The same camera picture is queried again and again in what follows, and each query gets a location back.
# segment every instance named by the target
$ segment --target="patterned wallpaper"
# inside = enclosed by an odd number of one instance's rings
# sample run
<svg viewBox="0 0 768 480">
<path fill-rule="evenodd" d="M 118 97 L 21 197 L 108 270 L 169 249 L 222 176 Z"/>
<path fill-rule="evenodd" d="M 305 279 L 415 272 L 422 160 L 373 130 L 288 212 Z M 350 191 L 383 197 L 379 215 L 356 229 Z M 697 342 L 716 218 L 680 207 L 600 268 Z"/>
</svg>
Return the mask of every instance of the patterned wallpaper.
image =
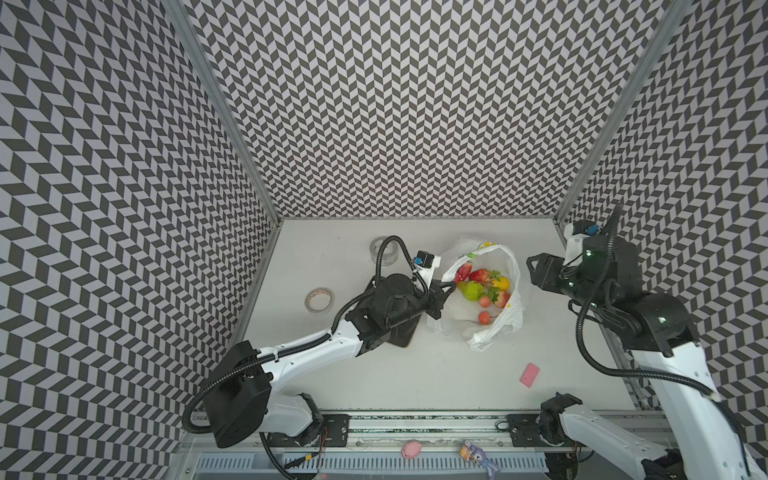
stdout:
<svg viewBox="0 0 768 480">
<path fill-rule="evenodd" d="M 289 217 L 553 214 L 669 3 L 184 1 Z"/>
<path fill-rule="evenodd" d="M 156 0 L 0 2 L 0 472 L 160 478 L 266 229 Z"/>
<path fill-rule="evenodd" d="M 696 317 L 710 370 L 768 456 L 765 0 L 702 0 L 678 28 L 571 218 L 627 202 L 647 288 Z"/>
</svg>

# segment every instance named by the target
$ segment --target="red strawberry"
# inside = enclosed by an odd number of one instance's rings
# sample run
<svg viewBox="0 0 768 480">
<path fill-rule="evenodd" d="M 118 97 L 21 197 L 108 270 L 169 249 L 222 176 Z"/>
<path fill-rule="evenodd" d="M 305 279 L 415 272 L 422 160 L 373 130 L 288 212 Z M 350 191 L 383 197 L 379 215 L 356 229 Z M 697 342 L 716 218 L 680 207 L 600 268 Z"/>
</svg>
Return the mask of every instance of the red strawberry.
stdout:
<svg viewBox="0 0 768 480">
<path fill-rule="evenodd" d="M 507 292 L 506 290 L 502 290 L 501 292 L 498 293 L 498 298 L 493 304 L 496 305 L 498 308 L 504 308 L 504 306 L 509 301 L 510 296 L 511 295 L 509 294 L 509 292 Z"/>
<path fill-rule="evenodd" d="M 480 270 L 475 270 L 474 272 L 470 273 L 469 279 L 474 280 L 475 282 L 480 282 L 480 283 L 490 283 L 491 272 L 487 271 L 484 268 L 481 268 Z"/>
<path fill-rule="evenodd" d="M 467 280 L 467 277 L 469 276 L 469 272 L 471 271 L 472 271 L 472 264 L 470 262 L 467 262 L 464 265 L 461 265 L 458 268 L 458 270 L 456 270 L 456 276 L 453 277 L 453 281 L 458 283 L 458 282 Z"/>
</svg>

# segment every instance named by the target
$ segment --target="white cable tray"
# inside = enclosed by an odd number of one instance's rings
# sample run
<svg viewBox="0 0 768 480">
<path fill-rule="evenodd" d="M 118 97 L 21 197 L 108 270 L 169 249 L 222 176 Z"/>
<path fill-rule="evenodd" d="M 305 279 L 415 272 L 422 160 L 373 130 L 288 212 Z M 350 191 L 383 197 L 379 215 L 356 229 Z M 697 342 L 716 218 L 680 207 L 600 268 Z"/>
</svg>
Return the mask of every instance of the white cable tray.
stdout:
<svg viewBox="0 0 768 480">
<path fill-rule="evenodd" d="M 283 463 L 303 457 L 301 452 L 278 455 Z M 492 452 L 489 458 L 502 473 L 549 472 L 545 454 L 541 452 Z M 264 463 L 266 455 L 253 453 L 206 453 L 200 456 L 196 473 L 267 473 L 275 472 Z M 451 452 L 423 452 L 416 458 L 405 459 L 400 452 L 324 452 L 289 472 L 417 475 L 435 473 L 479 473 L 485 469 L 465 462 Z"/>
</svg>

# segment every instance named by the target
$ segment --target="yellow fruit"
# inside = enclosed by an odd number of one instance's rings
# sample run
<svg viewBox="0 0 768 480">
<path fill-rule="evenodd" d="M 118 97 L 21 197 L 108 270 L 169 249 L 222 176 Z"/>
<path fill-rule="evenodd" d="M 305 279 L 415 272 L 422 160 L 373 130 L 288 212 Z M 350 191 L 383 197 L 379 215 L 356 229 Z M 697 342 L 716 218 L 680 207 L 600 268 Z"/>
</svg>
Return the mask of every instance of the yellow fruit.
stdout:
<svg viewBox="0 0 768 480">
<path fill-rule="evenodd" d="M 509 290 L 509 287 L 511 286 L 511 283 L 509 283 L 509 278 L 506 276 L 500 276 L 499 278 L 494 278 L 491 280 L 491 283 L 493 283 L 493 286 L 498 288 L 499 290 Z"/>
</svg>

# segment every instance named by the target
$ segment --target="white table surface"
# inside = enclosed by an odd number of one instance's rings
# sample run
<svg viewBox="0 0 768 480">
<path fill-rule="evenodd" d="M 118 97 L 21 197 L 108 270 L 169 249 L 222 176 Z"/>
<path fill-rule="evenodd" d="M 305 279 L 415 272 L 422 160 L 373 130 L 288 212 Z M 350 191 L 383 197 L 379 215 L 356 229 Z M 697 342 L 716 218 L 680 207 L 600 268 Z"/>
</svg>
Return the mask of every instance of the white table surface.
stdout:
<svg viewBox="0 0 768 480">
<path fill-rule="evenodd" d="M 412 255 L 439 255 L 459 237 L 503 243 L 525 275 L 526 258 L 564 252 L 549 219 L 287 220 L 244 339 L 272 346 L 328 328 L 336 310 L 370 280 L 369 244 L 386 235 L 399 235 Z M 402 252 L 383 269 L 385 275 L 408 271 Z M 333 305 L 310 313 L 304 297 L 318 286 L 333 291 Z M 567 304 L 566 296 L 532 287 L 522 329 L 482 353 L 460 337 L 437 335 L 422 318 L 407 348 L 385 343 L 296 379 L 282 393 L 309 393 L 321 409 L 538 409 L 555 392 L 571 393 L 592 409 L 634 409 L 621 379 L 596 372 L 579 355 Z M 597 325 L 588 322 L 584 340 L 595 359 L 615 366 Z M 541 369 L 530 389 L 519 382 L 529 362 Z"/>
</svg>

